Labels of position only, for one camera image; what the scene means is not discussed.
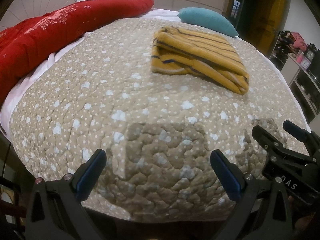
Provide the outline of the white shelf unit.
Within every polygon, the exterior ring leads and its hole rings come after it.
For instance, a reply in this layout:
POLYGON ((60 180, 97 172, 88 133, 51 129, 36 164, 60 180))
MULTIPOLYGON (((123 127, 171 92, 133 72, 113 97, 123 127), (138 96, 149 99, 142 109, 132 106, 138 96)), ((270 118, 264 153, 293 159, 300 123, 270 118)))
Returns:
POLYGON ((306 51, 293 47, 289 30, 280 31, 269 60, 278 68, 300 104, 307 123, 319 115, 319 49, 306 44, 306 51))

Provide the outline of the yellow striped knit sweater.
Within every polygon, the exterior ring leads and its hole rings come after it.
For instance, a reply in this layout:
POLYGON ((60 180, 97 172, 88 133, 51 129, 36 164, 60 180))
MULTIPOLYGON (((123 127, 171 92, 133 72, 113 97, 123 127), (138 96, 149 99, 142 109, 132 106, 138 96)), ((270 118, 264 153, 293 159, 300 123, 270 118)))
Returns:
POLYGON ((151 71, 193 75, 244 95, 249 74, 233 46, 222 36, 165 26, 154 33, 151 71))

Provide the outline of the beige dotted quilted bedspread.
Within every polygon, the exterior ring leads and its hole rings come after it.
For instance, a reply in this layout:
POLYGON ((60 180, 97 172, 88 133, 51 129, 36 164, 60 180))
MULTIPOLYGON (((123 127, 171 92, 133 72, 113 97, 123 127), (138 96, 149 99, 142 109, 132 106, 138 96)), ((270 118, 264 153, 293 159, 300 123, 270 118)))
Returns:
POLYGON ((250 43, 228 37, 249 75, 238 95, 191 75, 151 71, 155 31, 190 24, 127 18, 86 37, 24 93, 10 118, 10 139, 27 170, 46 180, 73 173, 97 149, 107 164, 85 207, 144 223, 221 220, 229 200, 209 163, 220 149, 261 178, 260 125, 286 148, 306 154, 286 133, 306 120, 280 72, 250 43))

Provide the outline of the dark wooden door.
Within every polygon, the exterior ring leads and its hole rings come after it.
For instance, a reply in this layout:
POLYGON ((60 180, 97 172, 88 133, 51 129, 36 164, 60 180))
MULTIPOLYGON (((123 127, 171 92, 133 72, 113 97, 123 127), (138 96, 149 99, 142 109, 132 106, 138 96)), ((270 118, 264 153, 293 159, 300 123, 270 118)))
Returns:
POLYGON ((286 0, 226 0, 223 13, 240 38, 268 57, 283 21, 286 0))

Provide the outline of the teal pillow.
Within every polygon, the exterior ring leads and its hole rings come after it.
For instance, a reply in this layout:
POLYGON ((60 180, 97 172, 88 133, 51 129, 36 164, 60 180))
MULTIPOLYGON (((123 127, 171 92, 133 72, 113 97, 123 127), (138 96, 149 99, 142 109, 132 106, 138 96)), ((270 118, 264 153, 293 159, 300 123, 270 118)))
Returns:
POLYGON ((239 36, 227 18, 209 9, 196 7, 183 8, 179 10, 178 17, 183 23, 198 25, 230 37, 239 36))

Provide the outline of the pink clothes on shelf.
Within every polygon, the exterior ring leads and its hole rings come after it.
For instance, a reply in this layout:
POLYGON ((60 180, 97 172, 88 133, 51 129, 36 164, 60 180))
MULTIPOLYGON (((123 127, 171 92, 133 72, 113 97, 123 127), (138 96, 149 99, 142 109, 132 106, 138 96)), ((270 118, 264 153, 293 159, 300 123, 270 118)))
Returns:
POLYGON ((292 36, 294 38, 293 47, 295 49, 300 49, 303 52, 306 51, 307 45, 306 45, 306 43, 304 41, 304 38, 302 38, 302 36, 297 32, 292 32, 291 34, 292 34, 292 36))

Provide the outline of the red blanket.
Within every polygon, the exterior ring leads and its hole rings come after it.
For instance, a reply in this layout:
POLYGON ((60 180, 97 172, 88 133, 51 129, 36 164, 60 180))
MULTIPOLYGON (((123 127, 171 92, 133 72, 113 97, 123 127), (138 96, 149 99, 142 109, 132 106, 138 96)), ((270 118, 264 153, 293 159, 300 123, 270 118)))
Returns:
POLYGON ((148 12, 153 0, 87 0, 1 31, 1 101, 51 53, 84 33, 148 12))

